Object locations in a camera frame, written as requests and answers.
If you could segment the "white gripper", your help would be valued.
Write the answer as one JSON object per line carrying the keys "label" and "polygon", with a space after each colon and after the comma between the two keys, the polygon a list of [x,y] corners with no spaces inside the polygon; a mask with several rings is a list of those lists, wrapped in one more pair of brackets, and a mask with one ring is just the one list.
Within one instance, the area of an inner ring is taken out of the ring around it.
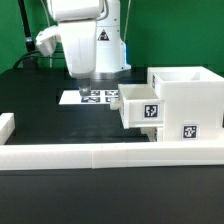
{"label": "white gripper", "polygon": [[58,28],[69,74],[79,78],[80,95],[89,96],[89,77],[96,69],[97,21],[62,22]]}

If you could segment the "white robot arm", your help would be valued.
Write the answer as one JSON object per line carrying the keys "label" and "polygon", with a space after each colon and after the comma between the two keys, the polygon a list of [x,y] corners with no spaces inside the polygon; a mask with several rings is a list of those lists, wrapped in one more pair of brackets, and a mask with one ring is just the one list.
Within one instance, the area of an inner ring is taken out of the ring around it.
{"label": "white robot arm", "polygon": [[61,44],[68,72],[88,96],[91,80],[129,70],[126,44],[120,36],[120,0],[47,0],[54,26],[39,32],[36,46],[43,56]]}

